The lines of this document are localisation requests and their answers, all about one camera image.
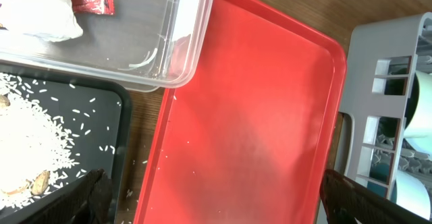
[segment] gray dish rack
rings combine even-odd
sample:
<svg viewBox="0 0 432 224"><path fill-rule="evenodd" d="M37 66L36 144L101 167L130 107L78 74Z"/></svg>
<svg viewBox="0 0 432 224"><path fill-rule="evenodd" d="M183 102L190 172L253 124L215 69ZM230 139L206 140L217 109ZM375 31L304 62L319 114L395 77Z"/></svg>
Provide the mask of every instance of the gray dish rack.
<svg viewBox="0 0 432 224"><path fill-rule="evenodd" d="M411 97L416 70L432 72L432 13L358 26L352 33L348 73L340 111L348 132L338 148L340 167L350 179L385 188L390 199L394 187L406 127L405 110ZM405 73L394 72L405 68ZM385 85L399 80L400 94L386 94ZM382 118L396 123L393 147L375 144ZM369 177L373 152L392 156L386 182Z"/></svg>

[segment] wooden surface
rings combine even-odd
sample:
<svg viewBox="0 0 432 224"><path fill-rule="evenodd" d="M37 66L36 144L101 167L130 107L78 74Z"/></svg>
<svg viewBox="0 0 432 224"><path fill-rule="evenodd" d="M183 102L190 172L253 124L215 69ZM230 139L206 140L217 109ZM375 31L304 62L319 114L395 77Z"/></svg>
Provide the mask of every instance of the wooden surface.
<svg viewBox="0 0 432 224"><path fill-rule="evenodd" d="M431 10L417 0L261 0L297 20L336 39L348 52L352 30L360 24L399 18ZM133 222L163 90L143 94L131 92L134 112L126 174L122 185L117 222ZM333 167L342 116L338 116L335 138L327 167ZM126 192L133 191L126 198Z"/></svg>

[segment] clear plastic container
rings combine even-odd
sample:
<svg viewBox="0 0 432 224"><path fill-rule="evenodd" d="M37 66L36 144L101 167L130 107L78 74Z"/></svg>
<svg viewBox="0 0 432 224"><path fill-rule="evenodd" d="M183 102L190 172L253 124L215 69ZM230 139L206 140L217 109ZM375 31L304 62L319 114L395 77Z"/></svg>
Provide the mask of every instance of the clear plastic container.
<svg viewBox="0 0 432 224"><path fill-rule="evenodd" d="M84 35L60 43L0 30L0 58L131 90L183 86L194 75L212 1L115 0L115 16L77 14Z"/></svg>

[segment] black tray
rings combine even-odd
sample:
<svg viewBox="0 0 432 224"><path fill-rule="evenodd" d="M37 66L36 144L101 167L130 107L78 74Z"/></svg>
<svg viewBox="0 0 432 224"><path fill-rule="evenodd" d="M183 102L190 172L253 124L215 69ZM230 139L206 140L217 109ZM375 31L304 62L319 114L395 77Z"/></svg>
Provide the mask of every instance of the black tray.
<svg viewBox="0 0 432 224"><path fill-rule="evenodd" d="M14 212L17 208L3 209L0 211L0 222L3 223L3 221L7 220L8 223L19 223L40 210L48 202L72 188L71 185L74 185L72 182L77 180L76 174L80 169L89 171L103 168L108 176L111 176L113 182L113 201L111 201L108 216L109 222L113 223L122 182L132 116L132 102L128 91L114 82L31 67L21 67L8 63L8 61L0 60L0 72L21 76L23 84L24 82L29 83L32 87L31 90L34 92L34 94L29 94L29 99L38 99L40 106L48 109L47 113L51 117L63 116L64 128L71 129L72 133L80 135L80 137L74 138L75 146L71 149L71 158L75 158L80 164L71 169L64 169L69 177L59 180L57 183L60 181L63 183L69 182L67 188L63 187L52 192L45 198L41 198L17 212ZM37 80L38 85L34 85L33 80ZM40 89L47 89L48 91L39 93ZM26 95L27 93L23 92L22 96L24 98ZM90 99L93 98L96 98L96 100L90 103ZM73 109L80 110L80 113L74 113ZM83 130L80 130L81 123L84 123ZM85 136L86 130L91 130L91 133ZM99 146L105 149L106 145L108 145L107 151L99 149ZM109 147L110 145L116 148L114 155Z"/></svg>

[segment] white cup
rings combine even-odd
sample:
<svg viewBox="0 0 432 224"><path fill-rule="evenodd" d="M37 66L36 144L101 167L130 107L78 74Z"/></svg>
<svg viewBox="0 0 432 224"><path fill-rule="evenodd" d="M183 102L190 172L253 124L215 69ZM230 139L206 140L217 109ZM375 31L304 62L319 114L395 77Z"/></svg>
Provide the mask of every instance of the white cup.
<svg viewBox="0 0 432 224"><path fill-rule="evenodd" d="M396 204L426 220L431 216L431 202L425 186L417 178L398 171L396 175Z"/></svg>
<svg viewBox="0 0 432 224"><path fill-rule="evenodd" d="M432 76L416 72L411 99L407 106L405 138L432 136Z"/></svg>

